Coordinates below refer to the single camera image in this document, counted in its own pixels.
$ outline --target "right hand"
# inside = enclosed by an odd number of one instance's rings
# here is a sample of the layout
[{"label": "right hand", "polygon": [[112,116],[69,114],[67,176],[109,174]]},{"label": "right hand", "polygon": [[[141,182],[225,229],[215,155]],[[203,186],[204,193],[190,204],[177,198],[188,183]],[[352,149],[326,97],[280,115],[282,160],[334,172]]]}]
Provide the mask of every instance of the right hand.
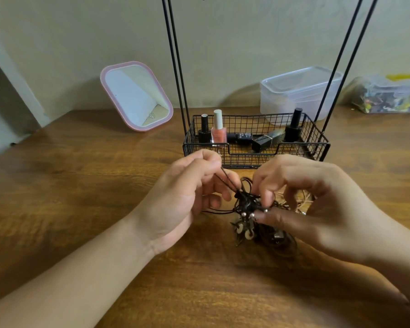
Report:
[{"label": "right hand", "polygon": [[[392,235],[405,229],[334,164],[276,156],[255,172],[252,192],[261,196],[263,207],[270,207],[274,192],[283,186],[284,199],[293,211],[274,207],[266,214],[255,212],[256,220],[285,230],[337,259],[368,265],[388,255]],[[298,190],[316,196],[306,215],[294,211]]]}]

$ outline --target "hand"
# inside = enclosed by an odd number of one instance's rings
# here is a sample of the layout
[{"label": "hand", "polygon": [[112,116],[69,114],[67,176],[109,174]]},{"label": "hand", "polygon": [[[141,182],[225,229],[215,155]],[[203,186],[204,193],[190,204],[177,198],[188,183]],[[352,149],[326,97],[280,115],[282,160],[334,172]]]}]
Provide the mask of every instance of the hand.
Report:
[{"label": "hand", "polygon": [[283,229],[335,258],[361,264],[388,256],[392,235],[405,227],[388,217],[338,166],[298,156],[281,155],[254,174],[252,192],[270,207],[274,192],[285,187],[284,199],[296,209],[295,194],[316,196],[307,215],[270,209],[255,212],[258,222]]},{"label": "hand", "polygon": [[[139,227],[155,254],[172,247],[202,210],[220,208],[222,198],[231,200],[231,190],[215,176],[228,182],[221,166],[220,155],[206,149],[179,159],[133,210],[131,214],[139,219]],[[235,172],[226,173],[237,187],[241,187]]]}]

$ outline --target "fingernail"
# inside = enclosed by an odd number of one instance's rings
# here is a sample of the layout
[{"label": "fingernail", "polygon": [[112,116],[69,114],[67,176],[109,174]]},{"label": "fingernail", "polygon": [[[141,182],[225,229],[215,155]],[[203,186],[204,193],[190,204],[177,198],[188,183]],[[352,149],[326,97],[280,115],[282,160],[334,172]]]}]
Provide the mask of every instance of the fingernail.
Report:
[{"label": "fingernail", "polygon": [[255,220],[264,220],[264,218],[266,217],[266,214],[260,210],[256,210],[254,214],[255,214]]}]

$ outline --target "makeup mirror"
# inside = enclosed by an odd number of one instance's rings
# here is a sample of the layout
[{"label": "makeup mirror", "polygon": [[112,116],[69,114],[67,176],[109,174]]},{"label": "makeup mirror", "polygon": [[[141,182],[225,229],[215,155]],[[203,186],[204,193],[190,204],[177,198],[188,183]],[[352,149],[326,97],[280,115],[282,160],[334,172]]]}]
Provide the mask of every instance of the makeup mirror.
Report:
[{"label": "makeup mirror", "polygon": [[103,69],[100,80],[125,123],[148,131],[173,116],[173,106],[153,72],[132,61]]}]

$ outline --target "black nail polish bottle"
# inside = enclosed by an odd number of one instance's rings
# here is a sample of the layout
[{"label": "black nail polish bottle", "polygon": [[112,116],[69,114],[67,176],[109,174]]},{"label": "black nail polish bottle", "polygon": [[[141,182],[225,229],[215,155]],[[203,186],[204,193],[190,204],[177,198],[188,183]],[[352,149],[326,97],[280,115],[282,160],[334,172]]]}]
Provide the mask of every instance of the black nail polish bottle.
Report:
[{"label": "black nail polish bottle", "polygon": [[288,143],[297,142],[301,136],[301,127],[299,121],[301,120],[302,108],[296,108],[293,112],[292,120],[289,126],[285,127],[284,141]]},{"label": "black nail polish bottle", "polygon": [[201,116],[202,129],[197,132],[197,137],[200,143],[211,142],[211,131],[208,128],[208,115],[202,114]]}]

